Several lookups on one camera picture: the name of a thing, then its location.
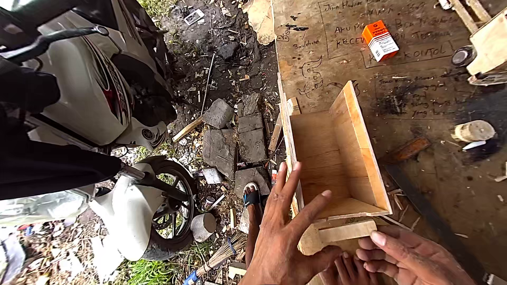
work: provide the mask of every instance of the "orange box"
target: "orange box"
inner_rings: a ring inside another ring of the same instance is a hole
[[[362,36],[377,62],[393,57],[400,50],[382,20],[367,25]]]

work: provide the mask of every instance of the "motorcycle decal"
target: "motorcycle decal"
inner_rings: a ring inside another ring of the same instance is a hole
[[[150,131],[148,129],[142,129],[141,134],[147,140],[152,140],[155,137],[155,135],[152,133],[152,131]]]
[[[156,149],[163,141],[167,139],[167,132],[160,132],[159,129],[157,129],[157,136],[156,138],[150,142],[150,145],[153,147],[153,149]]]
[[[82,37],[92,51],[96,65],[96,80],[106,97],[107,103],[113,115],[123,125],[130,124],[133,99],[126,92],[125,86],[118,75],[113,63],[98,49],[89,39]]]

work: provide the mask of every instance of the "concrete slab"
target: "concrete slab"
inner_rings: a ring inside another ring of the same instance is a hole
[[[234,180],[237,144],[234,130],[208,130],[204,133],[202,158],[227,178]]]
[[[257,162],[268,159],[264,131],[253,130],[239,134],[239,153],[246,162]]]
[[[244,133],[263,128],[262,114],[254,113],[238,119],[238,132]]]

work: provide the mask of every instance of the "metal rod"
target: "metal rod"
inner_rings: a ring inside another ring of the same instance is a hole
[[[201,108],[201,116],[204,112],[204,105],[206,104],[206,95],[208,94],[208,84],[209,84],[209,78],[211,77],[211,70],[213,69],[213,61],[215,60],[215,53],[213,53],[213,57],[211,58],[211,64],[209,65],[209,73],[208,73],[208,80],[206,81],[206,89],[204,90],[204,99],[202,101],[202,108]]]
[[[120,175],[127,176],[128,178],[136,179],[136,180],[142,180],[145,176],[145,173],[137,168],[134,168],[124,162],[121,164],[120,171],[118,173]]]

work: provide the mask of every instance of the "broom bristles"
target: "broom bristles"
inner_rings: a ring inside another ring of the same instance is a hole
[[[231,244],[234,248],[234,251],[238,252],[242,249],[246,244],[246,237],[244,234],[236,234],[231,238]],[[198,277],[203,276],[206,272],[211,270],[213,267],[217,266],[225,259],[232,256],[232,249],[229,246],[229,243],[226,242],[217,250],[217,252],[209,259],[207,263],[204,263],[203,266],[197,269],[196,274]]]

